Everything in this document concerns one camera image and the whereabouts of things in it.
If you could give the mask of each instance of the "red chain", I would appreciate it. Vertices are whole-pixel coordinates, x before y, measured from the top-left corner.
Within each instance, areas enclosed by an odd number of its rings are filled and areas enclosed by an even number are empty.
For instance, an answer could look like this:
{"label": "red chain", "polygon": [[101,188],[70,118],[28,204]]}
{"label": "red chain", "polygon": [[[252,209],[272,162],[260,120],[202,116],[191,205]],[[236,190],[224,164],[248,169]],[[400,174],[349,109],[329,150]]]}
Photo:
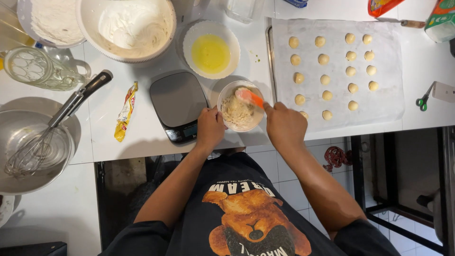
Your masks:
{"label": "red chain", "polygon": [[340,168],[341,164],[352,165],[352,151],[349,150],[346,153],[339,148],[332,146],[327,149],[324,154],[324,158],[327,161],[328,165],[323,165],[324,169],[328,172],[332,172],[334,168]]}

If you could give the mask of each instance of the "digital display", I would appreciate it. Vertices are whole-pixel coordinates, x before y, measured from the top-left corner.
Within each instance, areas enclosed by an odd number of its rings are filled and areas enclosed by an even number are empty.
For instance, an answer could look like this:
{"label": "digital display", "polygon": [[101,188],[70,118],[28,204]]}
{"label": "digital display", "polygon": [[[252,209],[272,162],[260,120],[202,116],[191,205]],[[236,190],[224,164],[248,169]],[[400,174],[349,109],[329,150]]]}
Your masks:
{"label": "digital display", "polygon": [[183,134],[185,134],[185,137],[191,136],[195,133],[197,133],[197,125],[190,127],[186,130],[183,130]]}

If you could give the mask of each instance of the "parchment paper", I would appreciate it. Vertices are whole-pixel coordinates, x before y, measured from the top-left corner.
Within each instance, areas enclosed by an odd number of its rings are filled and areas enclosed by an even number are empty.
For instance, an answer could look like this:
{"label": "parchment paper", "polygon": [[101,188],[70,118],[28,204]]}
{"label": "parchment paper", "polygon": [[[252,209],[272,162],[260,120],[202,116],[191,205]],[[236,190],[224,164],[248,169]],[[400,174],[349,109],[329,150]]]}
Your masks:
{"label": "parchment paper", "polygon": [[[278,101],[297,111],[305,111],[309,115],[309,132],[401,119],[405,107],[399,23],[272,19],[272,26]],[[353,44],[345,42],[347,33],[356,36]],[[368,45],[362,41],[365,34],[373,37]],[[300,40],[296,49],[289,46],[291,36]],[[314,44],[317,36],[324,36],[326,39],[321,48]],[[371,50],[374,51],[375,58],[366,61],[364,54]],[[355,61],[346,60],[348,51],[357,53]],[[291,64],[293,54],[300,55],[302,62],[299,66]],[[330,62],[327,65],[318,63],[320,54],[329,55]],[[368,65],[377,67],[378,72],[369,76],[366,73]],[[346,68],[349,66],[357,69],[353,77],[346,75]],[[293,80],[296,72],[305,76],[305,81],[299,85]],[[322,75],[330,76],[329,85],[321,84]],[[379,89],[375,92],[368,88],[370,81],[379,83]],[[348,90],[350,83],[359,87],[355,94]],[[322,99],[325,90],[332,92],[332,100]],[[306,98],[306,103],[302,106],[295,104],[297,94]],[[359,104],[356,111],[348,109],[348,103],[352,100]],[[331,120],[322,118],[324,110],[332,112]]]}

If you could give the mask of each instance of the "printed graphic on shirt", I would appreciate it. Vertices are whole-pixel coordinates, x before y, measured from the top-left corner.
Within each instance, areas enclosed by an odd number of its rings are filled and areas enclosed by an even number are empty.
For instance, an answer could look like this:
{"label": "printed graphic on shirt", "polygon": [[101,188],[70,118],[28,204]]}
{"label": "printed graphic on shirt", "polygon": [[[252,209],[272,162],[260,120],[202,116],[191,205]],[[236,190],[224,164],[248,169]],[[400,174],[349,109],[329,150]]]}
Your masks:
{"label": "printed graphic on shirt", "polygon": [[269,188],[250,180],[212,185],[202,202],[217,204],[225,213],[222,224],[209,235],[213,252],[219,256],[309,255],[307,237],[289,222],[278,208],[283,202],[274,196]]}

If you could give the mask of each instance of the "cookie dough ball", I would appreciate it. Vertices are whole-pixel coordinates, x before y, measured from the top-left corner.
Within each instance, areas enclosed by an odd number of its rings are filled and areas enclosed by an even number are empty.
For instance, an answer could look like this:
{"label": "cookie dough ball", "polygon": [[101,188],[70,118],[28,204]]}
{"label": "cookie dough ball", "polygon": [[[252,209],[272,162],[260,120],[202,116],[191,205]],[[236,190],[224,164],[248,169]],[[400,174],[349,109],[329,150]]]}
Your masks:
{"label": "cookie dough ball", "polygon": [[300,113],[302,114],[302,116],[304,116],[306,119],[308,119],[308,114],[305,111],[300,111]]}
{"label": "cookie dough ball", "polygon": [[302,106],[305,103],[305,97],[302,94],[297,94],[295,97],[295,104]]}
{"label": "cookie dough ball", "polygon": [[328,85],[330,83],[330,77],[328,75],[321,76],[321,84]]}
{"label": "cookie dough ball", "polygon": [[291,56],[291,63],[292,63],[292,65],[298,66],[298,65],[300,64],[300,61],[301,61],[301,59],[300,59],[300,56],[299,56],[299,55],[293,54],[293,55]]}
{"label": "cookie dough ball", "polygon": [[378,69],[375,66],[367,67],[367,74],[369,74],[370,76],[376,74],[377,71],[378,71]]}
{"label": "cookie dough ball", "polygon": [[321,65],[327,65],[327,63],[330,61],[330,57],[326,54],[321,54],[319,55],[318,62]]}
{"label": "cookie dough ball", "polygon": [[370,89],[370,91],[376,91],[378,88],[379,88],[379,84],[375,81],[371,81],[369,84],[368,84],[368,88]]}
{"label": "cookie dough ball", "polygon": [[333,97],[333,94],[331,92],[329,92],[329,91],[324,91],[322,93],[322,99],[325,100],[325,101],[331,100],[332,97]]}
{"label": "cookie dough ball", "polygon": [[350,101],[348,104],[348,108],[350,111],[357,110],[359,108],[359,104],[355,101]]}
{"label": "cookie dough ball", "polygon": [[356,93],[358,90],[359,90],[359,87],[355,84],[355,83],[350,83],[348,85],[348,90],[351,92],[351,93]]}
{"label": "cookie dough ball", "polygon": [[371,35],[364,35],[364,44],[369,44],[373,40],[373,37]]}
{"label": "cookie dough ball", "polygon": [[302,74],[300,74],[300,73],[295,73],[295,75],[294,75],[294,82],[295,82],[296,84],[300,84],[300,83],[302,83],[304,80],[305,80],[305,77],[304,77]]}
{"label": "cookie dough ball", "polygon": [[319,48],[323,47],[325,45],[325,37],[323,36],[316,37],[316,40],[314,40],[314,44]]}
{"label": "cookie dough ball", "polygon": [[346,68],[346,75],[349,77],[353,77],[357,73],[355,67],[348,67]]}
{"label": "cookie dough ball", "polygon": [[346,41],[346,43],[352,44],[352,43],[354,43],[354,41],[355,41],[355,36],[354,36],[354,34],[352,34],[352,33],[348,33],[348,34],[346,34],[346,36],[344,37],[344,40]]}
{"label": "cookie dough ball", "polygon": [[332,115],[332,112],[330,112],[329,110],[324,110],[322,112],[322,117],[324,118],[324,120],[330,120],[332,119],[333,115]]}
{"label": "cookie dough ball", "polygon": [[291,38],[289,38],[289,46],[293,49],[297,48],[298,46],[298,38],[296,38],[295,36],[292,36]]}
{"label": "cookie dough ball", "polygon": [[357,53],[349,51],[348,53],[346,53],[346,59],[348,61],[355,61],[355,59],[357,59]]}
{"label": "cookie dough ball", "polygon": [[367,51],[364,55],[366,61],[372,61],[374,59],[374,52],[373,50]]}

